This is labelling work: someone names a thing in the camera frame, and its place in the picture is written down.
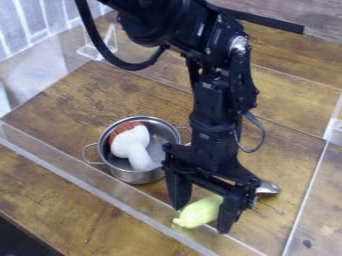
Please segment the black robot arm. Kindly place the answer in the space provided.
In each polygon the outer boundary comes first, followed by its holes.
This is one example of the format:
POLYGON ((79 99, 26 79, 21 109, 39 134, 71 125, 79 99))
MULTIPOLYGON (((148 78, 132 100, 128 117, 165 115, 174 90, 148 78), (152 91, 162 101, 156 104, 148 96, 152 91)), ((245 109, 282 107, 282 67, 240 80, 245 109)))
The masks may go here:
POLYGON ((205 0, 98 0, 118 11, 129 38, 158 51, 140 64, 102 50, 118 67, 137 71, 172 49, 186 58, 194 93, 192 144, 164 147, 173 206, 184 208, 200 185, 224 197, 218 231, 228 233, 252 208, 260 178, 238 161, 242 119, 252 118, 258 89, 250 71, 252 47, 240 22, 205 0))

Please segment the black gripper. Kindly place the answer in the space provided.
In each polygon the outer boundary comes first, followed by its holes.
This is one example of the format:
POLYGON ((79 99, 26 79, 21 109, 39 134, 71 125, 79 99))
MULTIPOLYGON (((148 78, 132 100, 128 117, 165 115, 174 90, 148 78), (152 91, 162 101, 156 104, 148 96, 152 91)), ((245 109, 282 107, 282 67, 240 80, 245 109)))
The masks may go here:
POLYGON ((226 127, 220 133, 206 134, 193 129, 189 146, 164 145, 164 170, 172 204, 182 209, 190 201, 193 185, 224 197, 217 230, 228 234, 242 212, 256 203, 261 179, 238 160, 242 124, 226 127))

